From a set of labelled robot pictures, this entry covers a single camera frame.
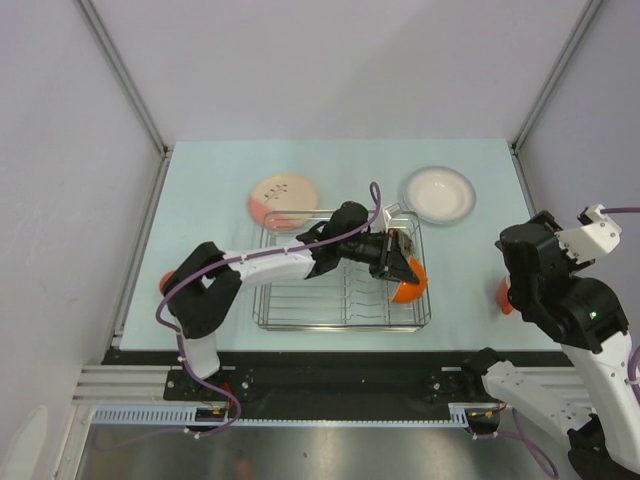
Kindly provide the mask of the orange bowl white inside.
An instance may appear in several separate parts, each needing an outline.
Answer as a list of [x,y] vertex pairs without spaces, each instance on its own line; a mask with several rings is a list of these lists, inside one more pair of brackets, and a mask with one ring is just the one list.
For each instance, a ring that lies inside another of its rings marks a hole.
[[391,297],[394,304],[409,304],[423,296],[428,287],[428,276],[425,267],[415,258],[411,257],[409,265],[418,278],[418,283],[400,282]]

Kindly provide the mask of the metal wire dish rack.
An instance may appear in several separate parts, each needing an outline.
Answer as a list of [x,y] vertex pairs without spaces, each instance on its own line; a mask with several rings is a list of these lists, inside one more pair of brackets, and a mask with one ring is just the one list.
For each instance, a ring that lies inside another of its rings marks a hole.
[[[311,218],[293,230],[263,227],[259,248],[273,248],[295,239],[321,221],[330,210],[312,211]],[[426,269],[418,216],[403,210],[390,229],[404,229],[415,257]],[[370,276],[368,266],[341,260],[331,272],[310,280],[283,280],[255,288],[253,318],[262,329],[277,331],[390,331],[415,332],[431,319],[429,290],[409,304],[394,304],[398,283]]]

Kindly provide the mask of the white deep plate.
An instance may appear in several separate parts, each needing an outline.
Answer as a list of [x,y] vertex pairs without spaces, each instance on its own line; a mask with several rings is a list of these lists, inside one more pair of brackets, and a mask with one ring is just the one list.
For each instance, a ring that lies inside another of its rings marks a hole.
[[454,225],[474,210],[477,194],[460,172],[444,166],[428,166],[409,174],[399,197],[408,210],[434,225]]

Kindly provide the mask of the orange mug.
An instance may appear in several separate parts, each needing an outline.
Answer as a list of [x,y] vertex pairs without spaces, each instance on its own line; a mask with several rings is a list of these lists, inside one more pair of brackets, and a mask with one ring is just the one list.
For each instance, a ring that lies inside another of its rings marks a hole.
[[511,287],[510,277],[505,276],[500,281],[495,294],[495,302],[503,315],[510,315],[514,310],[509,300],[510,287]]

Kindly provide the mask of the pink cream tree plate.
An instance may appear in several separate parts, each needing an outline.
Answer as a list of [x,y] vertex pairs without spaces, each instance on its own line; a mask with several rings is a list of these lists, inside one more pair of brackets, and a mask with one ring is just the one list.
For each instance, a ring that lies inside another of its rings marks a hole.
[[316,185],[298,174],[277,174],[260,181],[248,198],[248,210],[260,226],[293,230],[304,225],[319,205]]

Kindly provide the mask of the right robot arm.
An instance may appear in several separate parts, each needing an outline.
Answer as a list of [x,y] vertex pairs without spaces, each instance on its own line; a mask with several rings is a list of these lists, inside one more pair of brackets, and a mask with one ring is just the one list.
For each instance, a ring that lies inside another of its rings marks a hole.
[[639,349],[614,290],[577,274],[619,245],[622,229],[612,218],[619,211],[588,206],[572,229],[542,211],[503,230],[496,243],[508,270],[498,299],[561,346],[591,408],[564,400],[491,348],[462,365],[461,388],[469,399],[490,396],[511,406],[566,450],[583,479],[639,476]]

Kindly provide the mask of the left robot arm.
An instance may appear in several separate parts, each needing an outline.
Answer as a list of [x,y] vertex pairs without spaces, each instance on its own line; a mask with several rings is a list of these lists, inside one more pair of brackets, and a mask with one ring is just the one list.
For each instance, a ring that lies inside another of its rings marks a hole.
[[309,280],[336,269],[342,260],[367,266],[372,278],[395,284],[395,303],[411,303],[427,289],[424,267],[411,238],[398,229],[375,231],[374,216],[345,202],[330,218],[279,247],[231,254],[213,242],[197,246],[160,282],[159,311],[176,323],[180,358],[189,372],[186,387],[197,398],[214,397],[221,387],[216,331],[236,297],[250,287],[283,280]]

